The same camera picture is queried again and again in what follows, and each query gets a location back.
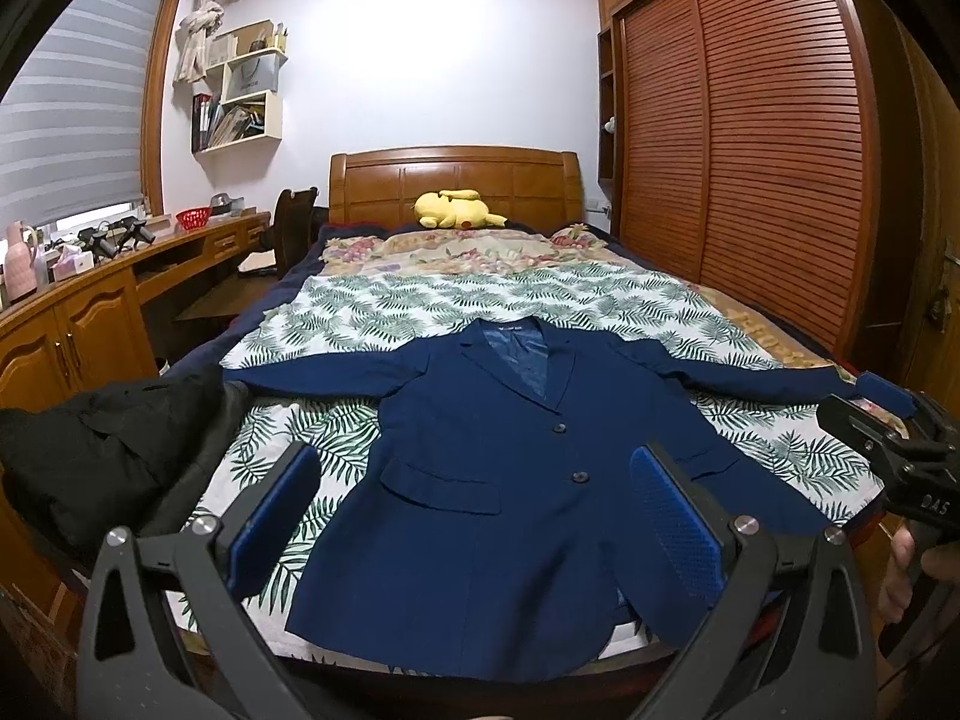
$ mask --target blazer sleeve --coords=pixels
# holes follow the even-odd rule
[[[830,395],[851,398],[856,386],[840,378],[836,368],[771,368],[748,370],[736,365],[671,357],[659,341],[621,341],[626,357],[662,378],[675,379],[685,388],[757,403],[784,405],[819,403]]]
[[[387,397],[426,372],[422,341],[389,352],[328,352],[225,370],[224,381],[242,381],[257,394],[307,397]]]

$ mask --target yellow plush toy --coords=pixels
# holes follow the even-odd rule
[[[480,193],[473,189],[429,191],[416,201],[414,213],[419,223],[431,230],[436,227],[472,230],[487,224],[502,227],[507,223],[506,217],[490,213]]]

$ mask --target white wall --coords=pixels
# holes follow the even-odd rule
[[[283,141],[200,158],[215,191],[272,210],[314,185],[325,205],[331,154],[490,145],[576,151],[586,196],[602,197],[597,0],[241,0],[224,29],[265,18],[290,30]],[[175,150],[165,124],[165,182],[202,186],[188,117],[170,116],[184,135]]]
[[[196,7],[195,0],[181,0],[176,9],[173,40],[167,57],[163,87],[163,116],[160,120],[160,175],[163,180],[163,210],[175,214],[186,208],[208,205],[216,194],[209,165],[190,153],[190,111],[194,90],[189,84],[174,84],[179,53],[186,38],[179,23]]]

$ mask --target drawer handle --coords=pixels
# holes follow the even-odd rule
[[[67,386],[70,386],[70,368],[66,365],[64,345],[59,341],[54,341],[54,348],[56,348],[56,361],[59,362],[59,366],[61,367],[61,374],[64,375],[64,381],[66,381]]]
[[[80,352],[77,351],[77,340],[73,333],[66,334],[66,343],[70,347],[70,356],[73,358],[73,364],[77,367],[77,372],[83,374],[83,367],[80,365]]]

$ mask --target blue gripper pad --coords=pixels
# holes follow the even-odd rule
[[[630,479],[674,570],[691,595],[713,605],[727,580],[720,544],[645,446],[630,459]]]
[[[857,378],[856,391],[857,394],[900,419],[913,418],[917,413],[917,404],[914,403],[913,395],[901,386],[888,382],[882,376],[877,376],[870,371],[861,373]]]
[[[229,550],[224,583],[235,600],[259,594],[270,581],[296,525],[317,494],[322,472],[317,450],[302,447],[253,510]]]

